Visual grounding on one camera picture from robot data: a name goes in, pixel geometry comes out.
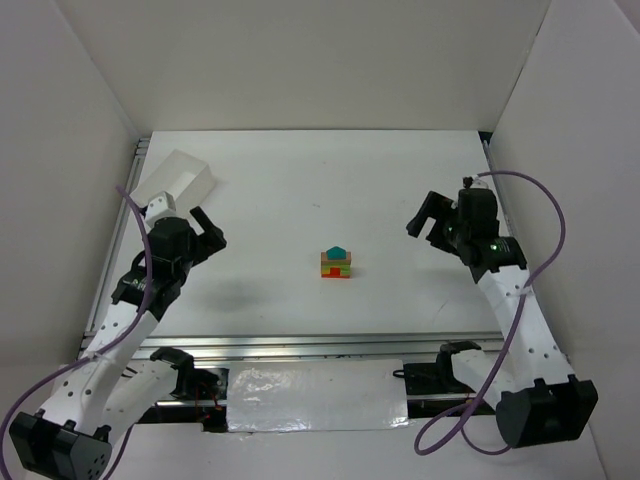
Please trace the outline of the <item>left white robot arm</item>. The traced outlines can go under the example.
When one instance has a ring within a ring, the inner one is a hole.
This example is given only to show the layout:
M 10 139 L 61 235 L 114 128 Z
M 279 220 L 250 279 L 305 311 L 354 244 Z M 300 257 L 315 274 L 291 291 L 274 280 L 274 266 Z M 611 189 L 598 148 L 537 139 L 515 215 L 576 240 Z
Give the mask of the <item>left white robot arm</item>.
M 157 401 L 214 398 L 219 377 L 192 355 L 160 347 L 128 380 L 141 344 L 181 294 L 190 270 L 226 246 L 199 207 L 189 219 L 165 216 L 144 236 L 143 250 L 118 281 L 103 324 L 62 383 L 33 414 L 12 408 L 4 425 L 22 467 L 49 479 L 99 479 L 114 444 Z

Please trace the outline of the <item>teal triangular wood block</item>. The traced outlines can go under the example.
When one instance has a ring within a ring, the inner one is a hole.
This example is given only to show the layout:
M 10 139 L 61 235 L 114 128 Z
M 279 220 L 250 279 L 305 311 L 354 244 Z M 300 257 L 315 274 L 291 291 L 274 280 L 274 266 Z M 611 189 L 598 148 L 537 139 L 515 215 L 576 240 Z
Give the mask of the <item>teal triangular wood block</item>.
M 333 246 L 326 251 L 328 261 L 342 261 L 348 258 L 349 252 L 342 247 Z

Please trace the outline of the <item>red rectangular wood block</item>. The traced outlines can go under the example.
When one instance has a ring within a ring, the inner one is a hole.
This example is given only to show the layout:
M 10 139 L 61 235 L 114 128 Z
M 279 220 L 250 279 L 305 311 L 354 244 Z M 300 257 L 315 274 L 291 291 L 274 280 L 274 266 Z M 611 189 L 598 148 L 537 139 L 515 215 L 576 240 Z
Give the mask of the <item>red rectangular wood block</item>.
M 350 279 L 351 270 L 331 267 L 329 269 L 322 270 L 321 277 L 325 279 Z

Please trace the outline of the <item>white plastic bin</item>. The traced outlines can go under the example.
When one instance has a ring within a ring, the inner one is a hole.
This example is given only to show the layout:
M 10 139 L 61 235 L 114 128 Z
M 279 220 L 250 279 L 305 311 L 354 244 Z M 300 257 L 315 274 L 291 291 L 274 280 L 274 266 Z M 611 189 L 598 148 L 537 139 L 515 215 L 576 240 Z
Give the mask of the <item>white plastic bin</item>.
M 186 217 L 200 206 L 216 186 L 209 164 L 174 149 L 169 156 L 130 194 L 140 207 L 146 206 L 158 193 L 169 193 L 179 216 Z

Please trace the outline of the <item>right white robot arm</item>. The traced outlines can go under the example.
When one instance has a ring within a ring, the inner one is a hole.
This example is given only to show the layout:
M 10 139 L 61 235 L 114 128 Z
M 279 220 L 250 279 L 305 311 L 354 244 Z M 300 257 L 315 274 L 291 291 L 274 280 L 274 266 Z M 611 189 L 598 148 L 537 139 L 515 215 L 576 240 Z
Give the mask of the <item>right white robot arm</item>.
M 560 351 L 529 281 L 518 241 L 499 232 L 498 201 L 485 188 L 463 188 L 452 200 L 427 194 L 407 233 L 434 222 L 430 245 L 458 257 L 498 321 L 510 368 L 473 341 L 449 342 L 436 357 L 438 380 L 483 395 L 506 445 L 523 448 L 578 439 L 598 401 L 590 380 L 577 378 Z

